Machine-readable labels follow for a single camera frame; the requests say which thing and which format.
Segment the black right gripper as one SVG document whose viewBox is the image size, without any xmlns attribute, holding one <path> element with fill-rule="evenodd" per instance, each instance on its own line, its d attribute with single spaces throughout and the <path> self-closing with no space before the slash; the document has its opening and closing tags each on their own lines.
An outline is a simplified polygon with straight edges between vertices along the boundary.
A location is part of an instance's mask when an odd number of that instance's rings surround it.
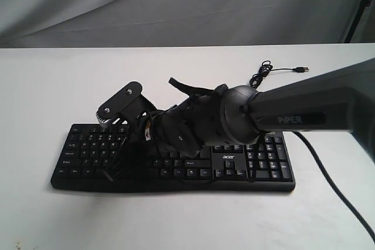
<svg viewBox="0 0 375 250">
<path fill-rule="evenodd" d="M 152 179 L 146 162 L 151 156 L 179 152 L 195 158 L 203 144 L 188 125 L 172 115 L 172 111 L 146 111 L 131 129 L 128 141 L 117 150 L 114 159 L 103 168 L 109 181 Z"/>
</svg>

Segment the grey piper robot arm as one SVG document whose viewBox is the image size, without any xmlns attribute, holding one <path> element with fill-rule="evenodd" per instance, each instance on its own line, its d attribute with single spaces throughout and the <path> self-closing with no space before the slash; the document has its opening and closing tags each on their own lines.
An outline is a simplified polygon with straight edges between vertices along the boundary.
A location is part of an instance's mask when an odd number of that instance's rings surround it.
<svg viewBox="0 0 375 250">
<path fill-rule="evenodd" d="M 271 131 L 347 131 L 374 156 L 373 59 L 264 92 L 248 85 L 208 89 L 174 78 L 169 83 L 187 96 L 169 109 L 157 109 L 136 81 L 98 108 L 103 128 L 128 124 L 104 170 L 109 180 L 146 156 L 175 150 L 195 157 L 207 146 L 251 144 Z"/>
</svg>

